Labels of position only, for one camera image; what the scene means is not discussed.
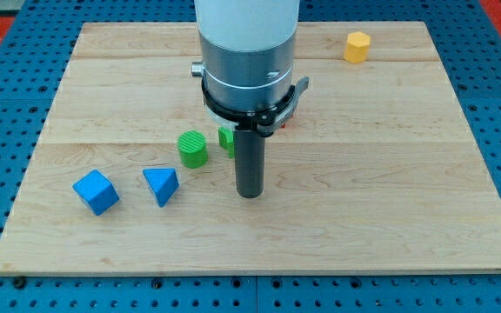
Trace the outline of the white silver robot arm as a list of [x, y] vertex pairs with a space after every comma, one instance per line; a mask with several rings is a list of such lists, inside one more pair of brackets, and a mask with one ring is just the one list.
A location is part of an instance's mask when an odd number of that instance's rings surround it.
[[195, 0], [203, 86], [227, 109], [266, 110], [291, 86], [298, 0]]

